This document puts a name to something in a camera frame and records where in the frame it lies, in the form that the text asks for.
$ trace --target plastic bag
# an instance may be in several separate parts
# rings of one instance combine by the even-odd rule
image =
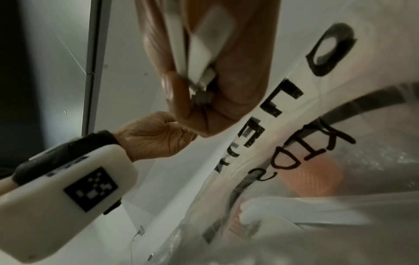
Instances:
[[[254,111],[154,264],[216,250],[239,262],[267,245],[265,254],[280,259],[283,244],[271,244],[280,235],[255,238],[419,220],[418,15],[415,0],[359,0],[345,9]],[[198,264],[216,260],[208,257]]]

